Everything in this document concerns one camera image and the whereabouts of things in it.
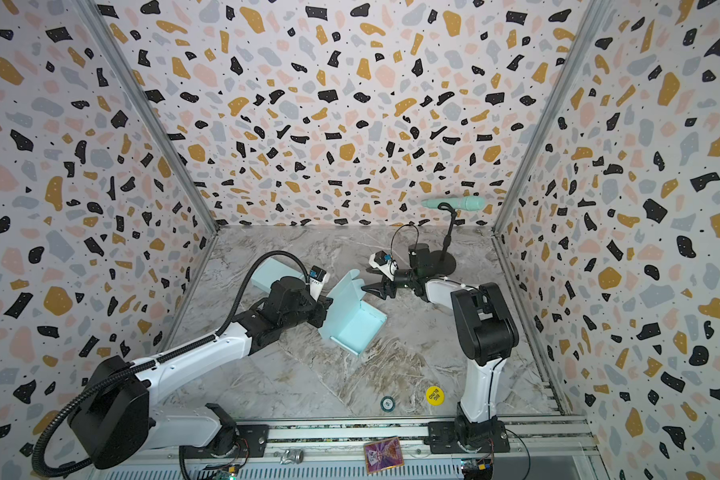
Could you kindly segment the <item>mint paper box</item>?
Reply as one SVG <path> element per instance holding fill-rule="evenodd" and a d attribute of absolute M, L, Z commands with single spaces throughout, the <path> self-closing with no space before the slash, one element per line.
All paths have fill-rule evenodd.
<path fill-rule="evenodd" d="M 269 293 L 275 281 L 279 281 L 282 277 L 287 276 L 304 280 L 304 275 L 301 271 L 297 271 L 276 260 L 274 257 L 270 257 L 256 269 L 250 283 L 257 289 Z"/>
<path fill-rule="evenodd" d="M 387 315 L 363 300 L 365 285 L 360 271 L 350 270 L 328 293 L 332 301 L 320 336 L 359 356 L 385 324 Z"/>

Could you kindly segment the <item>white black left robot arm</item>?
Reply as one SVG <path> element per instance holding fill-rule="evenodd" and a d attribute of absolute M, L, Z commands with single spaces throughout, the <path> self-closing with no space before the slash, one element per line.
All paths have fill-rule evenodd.
<path fill-rule="evenodd" d="M 229 317 L 221 333 L 134 362 L 107 359 L 91 379 L 100 388 L 86 386 L 86 399 L 68 419 L 70 428 L 99 470 L 147 449 L 194 447 L 216 457 L 238 453 L 246 443 L 237 422 L 218 404 L 171 413 L 163 401 L 206 373 L 278 341 L 290 328 L 322 327 L 332 303 L 327 296 L 313 296 L 303 280 L 285 276 L 272 283 L 267 297 Z"/>

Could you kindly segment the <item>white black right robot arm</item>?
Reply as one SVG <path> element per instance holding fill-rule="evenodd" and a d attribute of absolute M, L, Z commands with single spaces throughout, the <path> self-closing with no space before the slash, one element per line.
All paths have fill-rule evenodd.
<path fill-rule="evenodd" d="M 408 253 L 408 269 L 400 268 L 384 251 L 372 254 L 368 271 L 379 273 L 381 280 L 362 290 L 386 300 L 405 288 L 451 310 L 459 345 L 468 359 L 455 418 L 429 423 L 424 443 L 434 454 L 505 453 L 509 439 L 495 403 L 501 372 L 519 343 L 519 333 L 501 290 L 494 282 L 471 286 L 452 279 L 457 261 L 444 249 L 432 252 L 428 245 L 416 244 Z"/>

